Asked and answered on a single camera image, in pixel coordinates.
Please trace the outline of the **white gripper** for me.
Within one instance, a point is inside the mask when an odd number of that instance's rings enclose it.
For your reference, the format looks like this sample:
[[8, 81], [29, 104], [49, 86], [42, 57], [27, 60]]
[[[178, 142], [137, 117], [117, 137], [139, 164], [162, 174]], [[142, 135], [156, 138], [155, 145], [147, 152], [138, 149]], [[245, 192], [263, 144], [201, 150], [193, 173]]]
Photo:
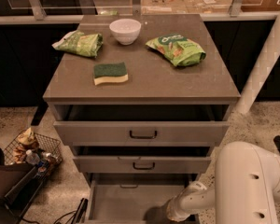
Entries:
[[207, 187], [200, 181], [194, 181], [172, 198], [166, 207], [169, 220], [181, 222], [190, 215], [197, 214], [203, 209], [203, 193]]

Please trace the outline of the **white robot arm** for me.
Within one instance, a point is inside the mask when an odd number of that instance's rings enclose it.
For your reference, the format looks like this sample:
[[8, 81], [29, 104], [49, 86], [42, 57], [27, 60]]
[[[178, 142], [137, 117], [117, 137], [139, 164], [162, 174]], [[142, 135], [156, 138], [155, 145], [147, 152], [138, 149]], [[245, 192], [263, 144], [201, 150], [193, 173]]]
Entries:
[[237, 141], [224, 146], [215, 185], [195, 181], [168, 202], [166, 216], [180, 222], [202, 209], [216, 210], [216, 224], [278, 224], [280, 155]]

